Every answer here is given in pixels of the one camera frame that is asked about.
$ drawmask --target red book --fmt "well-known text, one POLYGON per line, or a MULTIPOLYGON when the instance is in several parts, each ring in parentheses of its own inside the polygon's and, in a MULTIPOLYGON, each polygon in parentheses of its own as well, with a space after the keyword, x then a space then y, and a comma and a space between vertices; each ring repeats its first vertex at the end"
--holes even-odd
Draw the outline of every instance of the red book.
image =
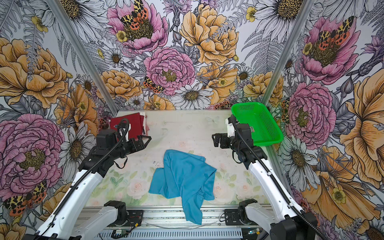
POLYGON ((111 129, 117 130, 115 126, 117 124, 119 124, 121 122, 121 120, 123 120, 124 118, 126 118, 129 121, 129 123, 131 124, 131 129, 128 132, 128 137, 130 139, 131 138, 137 139, 138 135, 143 135, 144 116, 140 116, 140 113, 133 113, 133 114, 125 115, 125 116, 118 117, 118 118, 112 118, 111 119, 111 129))

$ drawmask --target pink peony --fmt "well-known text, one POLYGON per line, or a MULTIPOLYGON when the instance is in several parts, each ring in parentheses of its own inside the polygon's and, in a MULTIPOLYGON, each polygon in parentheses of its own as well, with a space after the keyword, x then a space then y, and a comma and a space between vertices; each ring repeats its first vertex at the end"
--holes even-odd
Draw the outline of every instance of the pink peony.
POLYGON ((0 123, 0 197, 26 195, 42 181, 52 187, 61 176, 64 134, 52 121, 24 114, 0 123))
POLYGON ((331 106, 332 96, 326 87, 320 83, 300 83, 290 98, 287 135, 301 139, 310 150, 321 147, 336 123, 331 106))
POLYGON ((325 50, 319 49, 319 33, 321 31, 332 32, 339 28, 343 22, 330 22, 323 17, 314 24, 306 36, 302 59, 299 68, 304 76, 309 76, 313 81, 322 81, 325 85, 332 84, 341 78, 355 63, 358 54, 353 54, 360 31, 355 32, 356 18, 349 29, 348 38, 341 44, 330 43, 325 50))
POLYGON ((130 27, 124 27, 121 17, 132 15, 134 4, 129 7, 123 5, 123 8, 108 8, 107 17, 109 20, 110 32, 117 37, 117 42, 121 42, 125 48, 125 54, 136 55, 145 51, 153 51, 159 46, 164 46, 168 40, 168 22, 166 17, 161 18, 153 4, 148 5, 143 0, 144 8, 148 10, 148 19, 140 24, 138 30, 132 30, 130 27))
POLYGON ((157 49, 144 60, 147 77, 154 84, 164 87, 163 93, 174 95, 175 90, 192 85, 195 81, 195 68, 188 55, 169 47, 157 49))

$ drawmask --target blue cloth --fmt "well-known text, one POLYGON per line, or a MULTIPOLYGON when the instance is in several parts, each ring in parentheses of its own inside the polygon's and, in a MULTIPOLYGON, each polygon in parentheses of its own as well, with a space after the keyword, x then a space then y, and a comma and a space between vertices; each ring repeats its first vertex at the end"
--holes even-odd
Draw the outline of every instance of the blue cloth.
POLYGON ((149 193, 170 199, 182 198, 187 221, 201 225, 203 200, 214 200, 213 188, 216 168, 205 163, 205 158, 177 150, 164 154, 164 168, 153 174, 149 193))

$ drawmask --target table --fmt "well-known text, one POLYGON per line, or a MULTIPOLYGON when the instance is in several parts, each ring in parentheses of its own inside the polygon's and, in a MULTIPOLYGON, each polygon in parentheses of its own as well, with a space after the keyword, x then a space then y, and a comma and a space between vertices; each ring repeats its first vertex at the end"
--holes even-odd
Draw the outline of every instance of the table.
MULTIPOLYGON (((120 111, 117 116, 137 112, 120 111)), ((148 193, 155 169, 163 167, 163 156, 167 149, 204 156, 206 163, 217 169, 215 200, 204 201, 203 205, 237 205, 250 198, 268 204, 259 182, 243 164, 237 164, 232 159, 232 150, 213 145, 212 134, 227 132, 225 119, 231 115, 230 110, 150 110, 145 113, 148 135, 152 141, 145 150, 128 155, 128 162, 123 169, 116 166, 110 168, 93 191, 87 207, 103 206, 109 200, 126 202, 127 207, 180 206, 180 197, 166 199, 148 193)), ((124 160, 118 159, 116 162, 122 166, 124 160)))

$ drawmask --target green basket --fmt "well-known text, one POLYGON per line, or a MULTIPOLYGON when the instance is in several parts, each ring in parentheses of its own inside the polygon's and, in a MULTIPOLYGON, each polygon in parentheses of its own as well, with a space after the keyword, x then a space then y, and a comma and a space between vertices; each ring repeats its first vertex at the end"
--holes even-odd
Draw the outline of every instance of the green basket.
POLYGON ((252 139, 255 146, 270 146, 283 140, 283 133, 264 104, 237 103, 231 110, 239 123, 248 123, 253 127, 252 139))

